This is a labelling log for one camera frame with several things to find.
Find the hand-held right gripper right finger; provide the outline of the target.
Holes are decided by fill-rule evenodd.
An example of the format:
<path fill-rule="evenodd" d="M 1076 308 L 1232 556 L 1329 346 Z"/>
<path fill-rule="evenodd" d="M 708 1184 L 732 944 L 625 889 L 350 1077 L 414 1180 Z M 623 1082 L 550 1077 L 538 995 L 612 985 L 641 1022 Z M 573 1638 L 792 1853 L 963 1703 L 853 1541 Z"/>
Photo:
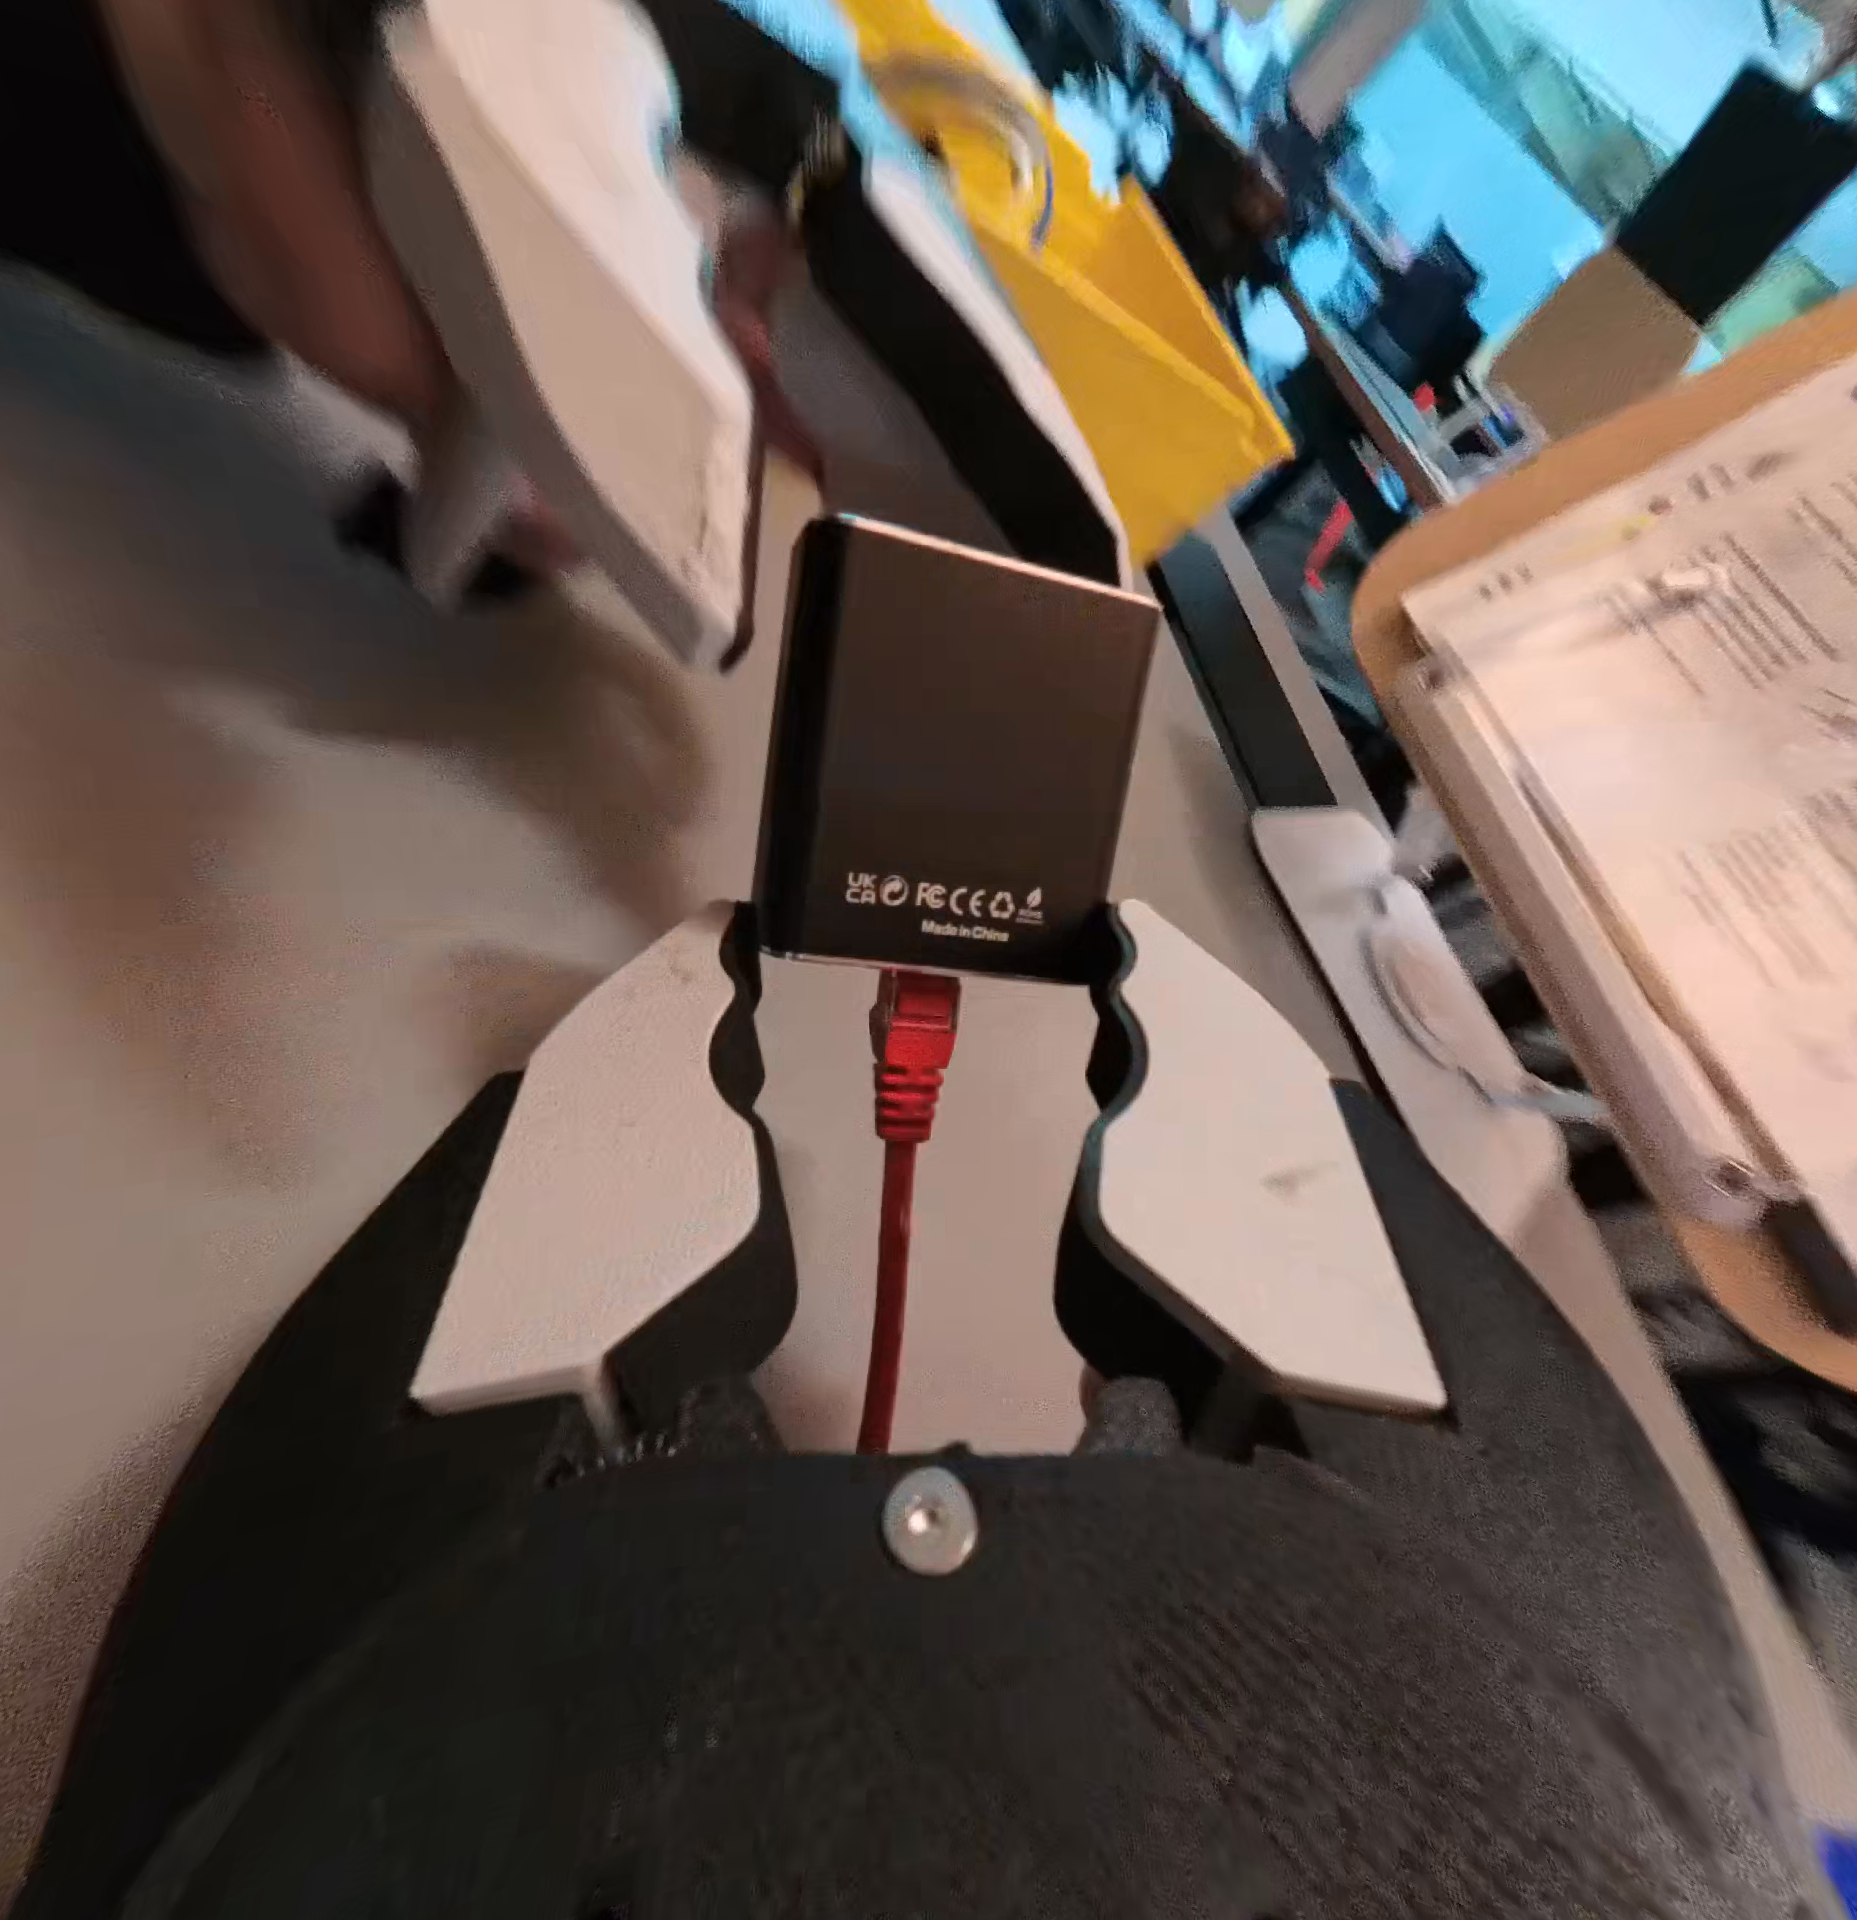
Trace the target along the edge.
<path fill-rule="evenodd" d="M 1425 1420 L 1448 1411 L 1340 1084 L 1262 992 L 1141 898 L 1094 927 L 1094 1115 L 1059 1225 L 1059 1332 L 1185 1423 L 1238 1381 Z"/>

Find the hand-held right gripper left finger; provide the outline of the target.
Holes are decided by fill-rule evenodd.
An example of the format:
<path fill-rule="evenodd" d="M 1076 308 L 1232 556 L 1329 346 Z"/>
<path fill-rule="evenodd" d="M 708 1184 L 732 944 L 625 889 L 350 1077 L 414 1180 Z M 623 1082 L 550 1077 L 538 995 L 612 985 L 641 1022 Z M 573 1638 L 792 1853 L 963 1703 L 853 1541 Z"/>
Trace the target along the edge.
<path fill-rule="evenodd" d="M 757 1110 L 759 973 L 752 909 L 718 898 L 534 1047 L 414 1366 L 421 1408 L 573 1398 L 622 1439 L 771 1359 L 798 1268 Z"/>

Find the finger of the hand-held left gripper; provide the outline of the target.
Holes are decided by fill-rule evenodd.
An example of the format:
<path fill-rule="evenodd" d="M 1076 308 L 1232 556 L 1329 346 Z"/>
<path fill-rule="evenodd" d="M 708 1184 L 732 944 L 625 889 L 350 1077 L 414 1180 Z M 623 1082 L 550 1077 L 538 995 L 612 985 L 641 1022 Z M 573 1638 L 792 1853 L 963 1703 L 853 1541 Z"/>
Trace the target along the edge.
<path fill-rule="evenodd" d="M 457 602 L 531 488 L 677 659 L 714 665 L 754 607 L 754 400 L 649 14 L 393 3 L 375 62 L 375 207 L 454 375 L 411 580 Z"/>
<path fill-rule="evenodd" d="M 1098 461 L 931 168 L 811 141 L 798 237 L 822 305 L 1011 556 L 1131 588 L 1128 536 Z"/>

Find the black adapter box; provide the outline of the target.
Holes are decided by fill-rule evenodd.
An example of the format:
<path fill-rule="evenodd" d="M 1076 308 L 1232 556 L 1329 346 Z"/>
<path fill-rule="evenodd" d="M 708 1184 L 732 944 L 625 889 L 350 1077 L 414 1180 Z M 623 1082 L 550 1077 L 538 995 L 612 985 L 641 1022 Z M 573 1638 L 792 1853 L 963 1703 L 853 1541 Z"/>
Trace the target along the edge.
<path fill-rule="evenodd" d="M 1087 987 L 1162 611 L 863 516 L 793 550 L 752 905 L 779 957 Z"/>

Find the white desk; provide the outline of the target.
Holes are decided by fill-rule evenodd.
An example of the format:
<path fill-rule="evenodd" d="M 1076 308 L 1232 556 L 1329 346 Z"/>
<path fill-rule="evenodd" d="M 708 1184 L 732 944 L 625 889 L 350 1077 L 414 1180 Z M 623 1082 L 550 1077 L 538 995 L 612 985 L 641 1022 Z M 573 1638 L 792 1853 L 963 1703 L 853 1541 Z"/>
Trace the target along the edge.
<path fill-rule="evenodd" d="M 747 887 L 764 646 L 681 672 L 596 580 L 436 617 L 334 519 L 393 436 L 0 263 L 0 1915 L 154 1516 L 243 1363 L 484 1082 L 666 905 Z M 1164 630 L 1116 874 L 1353 1054 Z M 800 1302 L 766 1398 L 849 1443 L 877 1146 L 845 970 L 767 967 Z M 904 1443 L 1059 1451 L 1085 995 L 981 982 L 922 1168 Z"/>

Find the person's left hand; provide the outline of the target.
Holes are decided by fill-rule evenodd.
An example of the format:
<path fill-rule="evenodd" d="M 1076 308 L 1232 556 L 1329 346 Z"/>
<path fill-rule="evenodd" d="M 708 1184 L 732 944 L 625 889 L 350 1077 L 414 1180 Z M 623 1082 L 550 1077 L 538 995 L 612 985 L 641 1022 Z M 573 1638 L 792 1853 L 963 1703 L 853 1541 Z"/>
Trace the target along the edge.
<path fill-rule="evenodd" d="M 100 23 L 222 293 L 427 439 L 453 375 L 372 205 L 360 3 L 103 1 Z"/>

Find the yellow plastic bin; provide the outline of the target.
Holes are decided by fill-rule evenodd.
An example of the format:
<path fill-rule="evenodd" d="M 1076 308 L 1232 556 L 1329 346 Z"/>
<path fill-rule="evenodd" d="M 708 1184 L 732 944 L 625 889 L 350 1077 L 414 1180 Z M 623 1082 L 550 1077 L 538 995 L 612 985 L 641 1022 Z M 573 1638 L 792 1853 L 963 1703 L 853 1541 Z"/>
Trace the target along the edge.
<path fill-rule="evenodd" d="M 939 155 L 1149 564 L 1293 454 L 1139 184 L 1106 193 L 1033 79 L 939 3 L 846 1 L 883 105 Z"/>

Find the round wooden table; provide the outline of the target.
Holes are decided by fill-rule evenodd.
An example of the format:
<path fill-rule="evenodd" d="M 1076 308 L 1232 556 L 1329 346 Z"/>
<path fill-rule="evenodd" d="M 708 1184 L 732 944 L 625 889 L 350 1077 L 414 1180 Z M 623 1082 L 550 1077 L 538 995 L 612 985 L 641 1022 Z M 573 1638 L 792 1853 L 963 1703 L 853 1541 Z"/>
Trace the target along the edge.
<path fill-rule="evenodd" d="M 1522 466 L 1399 536 L 1357 591 L 1353 643 L 1410 764 L 1457 829 L 1462 854 L 1517 950 L 1619 1152 L 1716 1306 L 1755 1345 L 1857 1396 L 1857 1333 L 1836 1332 L 1759 1212 L 1714 1184 L 1691 1152 L 1672 1042 L 1630 966 L 1568 876 L 1565 861 L 1488 747 L 1464 749 L 1431 717 L 1423 640 L 1407 602 L 1448 574 L 1502 568 L 1506 547 L 1568 547 L 1619 511 L 1655 466 L 1857 352 L 1857 285 L 1784 322 L 1711 371 L 1677 374 Z"/>

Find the cardboard box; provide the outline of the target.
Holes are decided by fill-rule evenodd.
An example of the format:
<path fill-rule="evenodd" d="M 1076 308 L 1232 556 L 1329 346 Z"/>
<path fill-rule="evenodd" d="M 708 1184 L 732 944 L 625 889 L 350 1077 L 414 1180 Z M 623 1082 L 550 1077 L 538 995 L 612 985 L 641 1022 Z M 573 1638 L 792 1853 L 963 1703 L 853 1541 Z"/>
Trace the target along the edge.
<path fill-rule="evenodd" d="M 1666 387 L 1704 337 L 1697 318 L 1607 243 L 1493 349 L 1485 381 L 1525 426 L 1560 445 Z"/>

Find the printed paper sheets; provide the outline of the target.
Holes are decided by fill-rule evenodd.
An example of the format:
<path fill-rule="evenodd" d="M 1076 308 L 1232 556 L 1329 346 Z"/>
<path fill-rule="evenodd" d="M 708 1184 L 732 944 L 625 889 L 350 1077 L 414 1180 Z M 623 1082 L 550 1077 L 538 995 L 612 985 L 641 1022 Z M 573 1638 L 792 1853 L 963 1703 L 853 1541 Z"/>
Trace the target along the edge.
<path fill-rule="evenodd" d="M 1857 351 L 1405 613 L 1758 1192 L 1857 1271 Z"/>

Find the black monitor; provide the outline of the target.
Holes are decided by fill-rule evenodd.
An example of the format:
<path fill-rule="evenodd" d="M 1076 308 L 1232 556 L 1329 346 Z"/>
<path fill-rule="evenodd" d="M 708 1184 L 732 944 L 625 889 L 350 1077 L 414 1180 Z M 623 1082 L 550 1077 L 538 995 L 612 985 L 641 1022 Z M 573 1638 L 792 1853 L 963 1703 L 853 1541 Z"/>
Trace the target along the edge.
<path fill-rule="evenodd" d="M 1610 248 L 1705 329 L 1855 172 L 1857 124 L 1748 61 Z"/>

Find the black desk rail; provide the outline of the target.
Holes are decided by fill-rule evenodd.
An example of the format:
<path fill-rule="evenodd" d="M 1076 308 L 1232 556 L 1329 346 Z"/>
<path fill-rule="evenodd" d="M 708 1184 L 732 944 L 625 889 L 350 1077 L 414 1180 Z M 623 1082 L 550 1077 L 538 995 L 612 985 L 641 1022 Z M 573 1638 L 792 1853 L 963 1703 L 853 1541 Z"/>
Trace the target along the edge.
<path fill-rule="evenodd" d="M 1149 568 L 1210 733 L 1250 811 L 1387 815 L 1247 545 L 1194 532 Z"/>

